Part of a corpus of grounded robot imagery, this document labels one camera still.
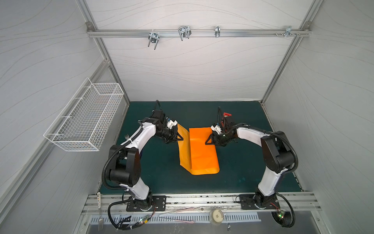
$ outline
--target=fork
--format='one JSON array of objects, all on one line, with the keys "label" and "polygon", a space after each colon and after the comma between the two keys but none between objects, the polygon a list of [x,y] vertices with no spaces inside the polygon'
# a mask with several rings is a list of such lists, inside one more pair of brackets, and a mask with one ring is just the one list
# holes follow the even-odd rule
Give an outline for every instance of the fork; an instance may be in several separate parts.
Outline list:
[{"label": "fork", "polygon": [[97,193],[97,206],[99,207],[99,231],[102,230],[103,226],[104,226],[104,219],[101,217],[101,193],[98,192]]}]

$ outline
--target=black cable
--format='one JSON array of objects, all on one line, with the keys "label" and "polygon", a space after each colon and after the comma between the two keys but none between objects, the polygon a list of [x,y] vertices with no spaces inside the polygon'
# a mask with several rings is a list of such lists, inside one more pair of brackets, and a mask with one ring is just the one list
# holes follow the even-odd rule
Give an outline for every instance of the black cable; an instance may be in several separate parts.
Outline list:
[{"label": "black cable", "polygon": [[[222,119],[223,119],[223,125],[221,123],[222,121],[220,120],[220,114],[221,114]],[[220,126],[221,130],[225,133],[226,132],[226,119],[223,116],[221,107],[218,107],[217,119],[218,119],[218,125]]]},{"label": "black cable", "polygon": [[[143,123],[139,120],[138,123],[140,124],[140,127],[143,127]],[[135,140],[139,135],[140,133],[143,131],[143,128],[140,128],[140,130],[138,131],[138,133],[135,134],[134,137],[131,138],[131,140]],[[122,186],[111,186],[107,183],[107,180],[106,180],[106,173],[107,173],[107,169],[108,169],[108,166],[110,164],[110,162],[112,161],[112,159],[122,150],[124,149],[126,146],[128,146],[129,144],[131,144],[131,141],[130,140],[127,140],[123,145],[121,145],[118,149],[116,149],[116,151],[114,151],[114,153],[110,156],[110,158],[107,160],[107,162],[105,163],[104,165],[104,168],[102,169],[102,173],[101,173],[101,181],[102,181],[102,185],[104,185],[104,187],[106,187],[107,189],[127,189],[126,187],[122,187]]]},{"label": "black cable", "polygon": [[131,225],[131,227],[129,227],[129,224],[126,226],[126,227],[122,227],[122,223],[124,222],[124,220],[120,221],[118,224],[121,223],[121,226],[119,226],[118,224],[116,224],[114,221],[113,221],[113,218],[110,214],[110,208],[112,206],[115,206],[115,205],[119,205],[119,204],[124,204],[124,203],[127,203],[129,201],[131,201],[132,198],[130,197],[129,199],[125,200],[125,201],[117,201],[117,202],[113,202],[111,203],[109,206],[108,206],[108,217],[109,217],[109,221],[111,222],[111,224],[116,228],[116,229],[119,229],[119,230],[131,230],[131,229],[134,229],[134,228],[138,228],[140,227],[141,225],[143,224],[139,224],[139,222],[135,223],[134,225]]},{"label": "black cable", "polygon": [[154,215],[154,213],[156,212],[156,203],[152,203],[152,206],[153,205],[154,205],[154,210],[152,212],[152,215],[147,219],[147,221],[149,221],[152,218],[152,216]]},{"label": "black cable", "polygon": [[240,199],[240,195],[238,195],[238,196],[235,197],[235,202],[241,204],[241,203],[242,203],[241,201],[237,201],[237,200],[236,200],[238,197],[239,197],[239,199]]},{"label": "black cable", "polygon": [[275,194],[277,196],[280,196],[281,198],[283,198],[286,201],[286,203],[288,204],[289,208],[291,209],[291,219],[292,219],[291,223],[287,224],[287,225],[282,224],[282,227],[290,228],[290,227],[292,227],[295,224],[295,212],[294,212],[291,204],[288,202],[288,200],[282,194],[278,193],[277,191],[275,192]]},{"label": "black cable", "polygon": [[127,217],[127,218],[124,218],[122,221],[118,222],[118,223],[117,223],[117,226],[118,226],[118,227],[122,227],[122,224],[123,224],[124,222],[130,222],[130,220],[131,220],[131,215],[130,215],[129,217]]},{"label": "black cable", "polygon": [[129,201],[131,201],[132,198],[130,197],[129,199],[125,200],[125,201],[117,201],[117,202],[113,202],[111,203],[109,206],[108,206],[108,217],[109,217],[109,221],[112,223],[112,225],[116,228],[116,229],[122,229],[120,228],[114,221],[113,221],[113,218],[112,216],[110,215],[110,208],[112,206],[115,206],[115,205],[119,205],[119,204],[123,204],[123,203],[127,203]]},{"label": "black cable", "polygon": [[256,128],[256,127],[252,127],[252,126],[248,126],[248,125],[236,125],[236,126],[232,127],[231,129],[229,129],[227,131],[227,133],[231,132],[232,130],[234,130],[236,128],[249,128],[249,129],[260,131],[262,133],[265,133],[265,134],[268,134],[268,135],[271,135],[271,136],[279,138],[279,140],[281,140],[283,143],[285,143],[289,147],[289,150],[291,151],[291,154],[294,157],[294,166],[291,169],[288,169],[287,171],[285,171],[284,174],[287,174],[287,173],[290,173],[290,172],[294,172],[296,170],[296,168],[298,167],[299,160],[297,158],[296,151],[291,146],[291,144],[285,138],[283,138],[282,136],[280,136],[280,135],[278,135],[276,133],[273,133],[273,132],[269,132],[269,131],[266,131],[266,130],[263,130],[263,129],[260,129],[260,128]]}]

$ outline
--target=orange fabric sheet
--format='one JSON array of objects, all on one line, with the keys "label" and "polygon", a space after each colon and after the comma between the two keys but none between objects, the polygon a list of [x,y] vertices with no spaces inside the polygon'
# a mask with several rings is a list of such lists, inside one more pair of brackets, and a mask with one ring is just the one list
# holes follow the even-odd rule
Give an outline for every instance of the orange fabric sheet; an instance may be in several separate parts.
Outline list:
[{"label": "orange fabric sheet", "polygon": [[214,145],[205,145],[212,133],[210,128],[190,128],[178,125],[183,141],[178,142],[180,164],[193,175],[216,174],[220,171]]}]

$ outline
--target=white wire basket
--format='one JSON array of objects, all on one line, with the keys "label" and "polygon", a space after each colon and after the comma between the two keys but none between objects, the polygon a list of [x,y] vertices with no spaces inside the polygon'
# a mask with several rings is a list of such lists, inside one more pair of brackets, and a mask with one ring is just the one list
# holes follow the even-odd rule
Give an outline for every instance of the white wire basket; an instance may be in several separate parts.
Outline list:
[{"label": "white wire basket", "polygon": [[[123,97],[118,83],[89,83],[86,90],[80,87],[44,134],[65,151],[99,151]],[[83,94],[76,97],[79,91]]]}]

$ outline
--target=red wire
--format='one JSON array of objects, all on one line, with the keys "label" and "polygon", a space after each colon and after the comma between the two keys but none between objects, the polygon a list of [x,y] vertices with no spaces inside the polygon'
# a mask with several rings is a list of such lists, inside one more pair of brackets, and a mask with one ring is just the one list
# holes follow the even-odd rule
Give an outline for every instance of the red wire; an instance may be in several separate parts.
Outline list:
[{"label": "red wire", "polygon": [[273,206],[275,206],[275,208],[277,209],[277,210],[280,210],[280,208],[278,208],[276,205],[274,205],[272,202],[270,202],[270,204],[272,204]]},{"label": "red wire", "polygon": [[156,212],[156,203],[152,203],[152,205],[154,205],[154,211],[153,211],[153,213],[152,213],[151,217],[149,217],[149,219],[151,219],[151,218],[152,218],[152,216],[154,215],[154,213]]}]

